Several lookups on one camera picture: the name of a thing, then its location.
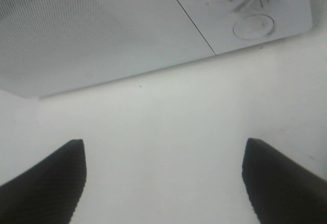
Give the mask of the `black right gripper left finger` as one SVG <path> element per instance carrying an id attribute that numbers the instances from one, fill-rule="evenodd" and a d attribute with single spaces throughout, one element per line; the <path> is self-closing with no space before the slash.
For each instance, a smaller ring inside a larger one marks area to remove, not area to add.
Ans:
<path id="1" fill-rule="evenodd" d="M 87 176 L 83 140 L 71 140 L 1 185 L 1 223 L 70 223 Z"/>

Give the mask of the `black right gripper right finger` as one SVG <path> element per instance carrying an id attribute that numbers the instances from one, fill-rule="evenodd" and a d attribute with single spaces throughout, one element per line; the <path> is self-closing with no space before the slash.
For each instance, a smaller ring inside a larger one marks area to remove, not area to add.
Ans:
<path id="1" fill-rule="evenodd" d="M 326 223 L 326 180 L 263 140 L 247 140 L 242 179 L 260 223 Z"/>

